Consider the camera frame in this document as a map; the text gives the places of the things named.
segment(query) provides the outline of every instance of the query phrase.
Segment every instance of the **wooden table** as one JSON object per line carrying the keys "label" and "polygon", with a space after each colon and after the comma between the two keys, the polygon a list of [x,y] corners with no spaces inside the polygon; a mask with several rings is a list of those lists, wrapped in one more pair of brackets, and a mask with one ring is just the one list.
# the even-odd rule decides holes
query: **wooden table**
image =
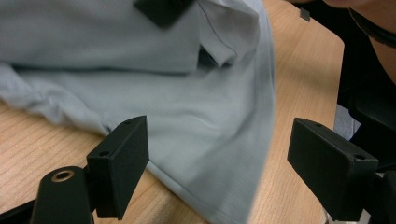
{"label": "wooden table", "polygon": [[[281,0],[264,0],[276,47],[276,123],[250,223],[323,223],[318,200],[287,163],[295,117],[332,128],[343,55],[342,41],[299,18]],[[0,102],[0,213],[33,200],[39,180],[66,165],[85,166],[102,136],[55,126]],[[145,172],[122,223],[205,223],[151,173]],[[99,219],[95,223],[119,223]]]}

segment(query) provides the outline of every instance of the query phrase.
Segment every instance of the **wooden surface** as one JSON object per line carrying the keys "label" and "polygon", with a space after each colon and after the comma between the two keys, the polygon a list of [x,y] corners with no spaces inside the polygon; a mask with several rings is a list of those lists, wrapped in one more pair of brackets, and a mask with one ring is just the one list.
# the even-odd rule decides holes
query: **wooden surface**
{"label": "wooden surface", "polygon": [[[264,0],[276,46],[276,126],[250,223],[315,223],[321,206],[286,161],[294,117],[332,127],[343,44],[281,0]],[[46,173],[84,166],[102,136],[54,126],[0,102],[0,213],[32,200]],[[205,223],[145,172],[121,223]],[[119,223],[113,219],[95,223]]]}
{"label": "wooden surface", "polygon": [[315,196],[287,162],[293,119],[312,119],[332,129],[342,41],[316,21],[279,0],[264,0],[276,47],[276,123],[273,142],[250,223],[323,222]]}

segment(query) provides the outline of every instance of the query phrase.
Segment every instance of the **black bracket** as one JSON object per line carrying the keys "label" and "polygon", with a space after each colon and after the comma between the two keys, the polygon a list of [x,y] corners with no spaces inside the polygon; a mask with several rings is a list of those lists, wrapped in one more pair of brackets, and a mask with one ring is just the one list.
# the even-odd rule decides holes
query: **black bracket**
{"label": "black bracket", "polygon": [[311,21],[311,13],[303,7],[300,8],[300,17],[306,21]]}
{"label": "black bracket", "polygon": [[125,120],[87,156],[82,169],[67,166],[45,175],[35,201],[0,215],[0,223],[93,223],[122,219],[149,162],[146,117]]}
{"label": "black bracket", "polygon": [[323,125],[293,123],[288,161],[334,220],[396,223],[396,172],[375,173],[378,159]]}

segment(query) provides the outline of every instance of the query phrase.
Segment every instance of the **dark object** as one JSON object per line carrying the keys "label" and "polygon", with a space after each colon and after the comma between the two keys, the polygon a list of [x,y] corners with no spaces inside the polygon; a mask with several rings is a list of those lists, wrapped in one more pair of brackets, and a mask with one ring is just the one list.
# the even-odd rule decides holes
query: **dark object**
{"label": "dark object", "polygon": [[35,201],[24,203],[3,214],[0,214],[0,223],[4,224],[29,224],[32,217]]}
{"label": "dark object", "polygon": [[348,9],[330,7],[323,1],[297,4],[310,12],[312,19],[331,30],[345,43],[337,103],[348,108],[355,91],[396,92],[381,63],[376,57],[369,37],[351,18]]}
{"label": "dark object", "polygon": [[159,27],[171,26],[194,0],[137,0],[134,6]]}
{"label": "dark object", "polygon": [[334,220],[396,223],[395,172],[376,173],[378,160],[330,129],[295,119],[288,161]]}
{"label": "dark object", "polygon": [[93,223],[82,168],[64,167],[41,179],[32,223]]}
{"label": "dark object", "polygon": [[358,26],[366,33],[368,36],[374,38],[381,44],[385,44],[388,47],[396,49],[396,35],[388,32],[381,27],[375,25],[374,23],[370,22],[366,18],[364,18],[361,14],[357,13],[356,11],[350,9],[349,13],[353,20],[358,24]]}
{"label": "dark object", "polygon": [[311,21],[311,16],[309,11],[305,10],[303,7],[300,8],[300,17],[306,21]]}
{"label": "dark object", "polygon": [[99,217],[122,219],[149,161],[146,117],[120,124],[87,156],[91,190]]}
{"label": "dark object", "polygon": [[349,102],[349,114],[361,123],[350,142],[377,159],[377,171],[396,169],[396,103],[379,92],[357,91]]}
{"label": "dark object", "polygon": [[44,176],[35,202],[5,212],[0,223],[93,223],[94,209],[99,217],[121,219],[149,161],[146,117],[124,121],[87,161],[84,169],[69,166]]}

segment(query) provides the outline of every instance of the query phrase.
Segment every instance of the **metal grommet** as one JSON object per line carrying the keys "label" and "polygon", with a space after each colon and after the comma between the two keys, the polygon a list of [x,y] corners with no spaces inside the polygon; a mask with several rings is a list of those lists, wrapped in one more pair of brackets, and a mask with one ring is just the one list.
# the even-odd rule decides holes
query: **metal grommet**
{"label": "metal grommet", "polygon": [[68,179],[70,179],[71,177],[73,177],[74,175],[74,171],[72,170],[62,170],[58,173],[56,173],[55,175],[52,176],[52,178],[50,180],[52,180],[52,182],[64,182]]}

